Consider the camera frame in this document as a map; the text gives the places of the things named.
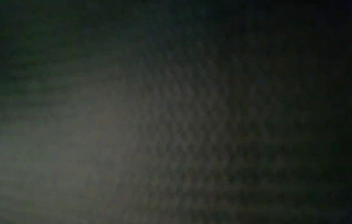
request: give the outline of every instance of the textured surface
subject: textured surface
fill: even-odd
[[[352,223],[352,12],[16,2],[0,224]]]

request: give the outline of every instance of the dimpled texture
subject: dimpled texture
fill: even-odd
[[[352,223],[352,20],[231,1],[0,15],[0,224]]]

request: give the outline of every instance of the fabric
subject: fabric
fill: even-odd
[[[0,2],[0,224],[352,223],[352,10]]]

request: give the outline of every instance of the dark surface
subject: dark surface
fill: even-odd
[[[0,224],[352,223],[352,7],[28,2]]]

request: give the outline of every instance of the dark background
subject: dark background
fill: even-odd
[[[352,4],[0,1],[1,223],[352,223]]]

